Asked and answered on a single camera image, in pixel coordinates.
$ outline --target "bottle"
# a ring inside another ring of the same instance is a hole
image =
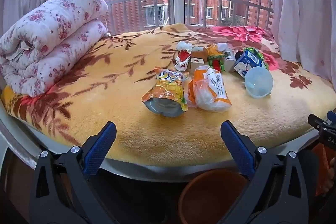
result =
[[[233,67],[236,63],[235,55],[233,54],[232,50],[229,48],[226,48],[224,51],[224,70],[226,72],[233,72]]]

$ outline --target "flower pot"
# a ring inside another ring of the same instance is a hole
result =
[[[217,169],[194,178],[181,193],[178,212],[183,224],[216,224],[245,187],[240,174]]]

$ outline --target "bed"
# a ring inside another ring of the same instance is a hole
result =
[[[8,114],[60,145],[81,145],[110,120],[117,126],[117,138],[109,159],[153,168],[214,166],[231,159],[219,134],[225,120],[257,146],[275,147],[310,130],[310,113],[325,117],[336,107],[331,83],[298,63],[283,61],[268,33],[260,41],[252,33],[242,41],[218,27],[175,24],[116,35],[96,43],[47,93],[31,98],[14,94],[7,86],[1,99]],[[172,68],[181,40],[260,49],[274,79],[272,93],[251,98],[240,75],[223,72],[232,103],[227,112],[189,108],[176,118],[150,112],[141,97],[155,83],[153,68]]]

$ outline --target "orange snack bag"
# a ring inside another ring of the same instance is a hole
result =
[[[143,97],[142,102],[152,112],[166,117],[177,117],[188,110],[183,97],[181,72],[155,67],[157,81]]]
[[[195,69],[194,79],[186,88],[188,89],[188,94],[185,91],[186,101],[191,107],[196,105],[215,112],[224,112],[231,107],[221,73],[210,66]]]

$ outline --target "milk carton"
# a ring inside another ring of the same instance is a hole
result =
[[[245,78],[248,70],[254,67],[265,67],[262,60],[254,55],[249,50],[244,50],[244,53],[236,61],[234,70],[237,71],[243,78]]]

